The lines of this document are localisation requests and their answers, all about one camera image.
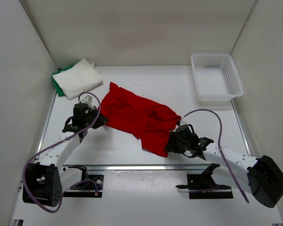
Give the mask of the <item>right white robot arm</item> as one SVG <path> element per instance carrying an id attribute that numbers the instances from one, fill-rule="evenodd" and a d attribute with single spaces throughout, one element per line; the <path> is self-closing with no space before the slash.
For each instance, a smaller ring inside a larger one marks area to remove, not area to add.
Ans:
<path id="1" fill-rule="evenodd" d="M 187 185 L 178 189 L 189 189 L 193 193 L 206 192 L 218 186 L 241 189 L 262 205 L 273 208 L 283 196 L 283 172 L 269 156 L 246 156 L 219 148 L 210 138 L 198 137 L 192 125 L 184 124 L 171 131 L 165 150 L 169 153 L 200 158 L 210 164 Z"/>

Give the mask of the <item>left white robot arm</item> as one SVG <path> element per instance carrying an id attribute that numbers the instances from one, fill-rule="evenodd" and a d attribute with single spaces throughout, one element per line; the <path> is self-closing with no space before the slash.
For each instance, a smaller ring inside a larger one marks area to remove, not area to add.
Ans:
<path id="1" fill-rule="evenodd" d="M 89 176 L 84 166 L 64 167 L 70 154 L 81 144 L 88 129 L 97 129 L 108 123 L 108 118 L 86 103 L 74 105 L 73 116 L 69 117 L 62 130 L 58 145 L 45 151 L 36 163 L 25 167 L 22 200 L 25 203 L 40 203 L 45 208 L 61 203 L 63 193 L 76 185 L 85 188 Z"/>

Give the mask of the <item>green polo shirt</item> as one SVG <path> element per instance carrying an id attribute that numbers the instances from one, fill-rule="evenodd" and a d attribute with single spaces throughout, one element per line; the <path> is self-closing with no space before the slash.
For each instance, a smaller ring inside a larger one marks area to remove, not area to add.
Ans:
<path id="1" fill-rule="evenodd" d="M 58 83 L 55 81 L 54 79 L 54 75 L 62 73 L 64 71 L 67 71 L 69 69 L 71 69 L 73 66 L 68 66 L 68 67 L 64 67 L 64 68 L 60 68 L 56 73 L 52 73 L 51 74 L 51 78 L 52 78 L 52 82 L 54 85 L 54 88 L 56 89 L 56 93 L 58 94 L 59 97 L 63 97 L 65 96 L 65 93 L 63 92 L 62 88 L 58 85 Z"/>

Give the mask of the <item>red t shirt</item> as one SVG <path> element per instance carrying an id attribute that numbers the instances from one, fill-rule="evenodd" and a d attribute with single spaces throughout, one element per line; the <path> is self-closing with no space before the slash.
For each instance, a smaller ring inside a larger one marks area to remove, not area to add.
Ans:
<path id="1" fill-rule="evenodd" d="M 181 120 L 168 106 L 138 96 L 115 83 L 101 102 L 101 114 L 108 118 L 107 126 L 132 134 L 141 141 L 142 149 L 161 157 L 170 131 Z"/>

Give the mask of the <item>white t shirt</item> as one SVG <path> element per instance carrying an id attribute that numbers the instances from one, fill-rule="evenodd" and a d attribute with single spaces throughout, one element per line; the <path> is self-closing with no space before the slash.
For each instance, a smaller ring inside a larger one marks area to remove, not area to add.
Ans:
<path id="1" fill-rule="evenodd" d="M 94 69 L 94 62 L 87 61 L 85 58 L 73 65 L 71 69 L 53 77 L 69 100 L 103 83 L 103 78 Z"/>

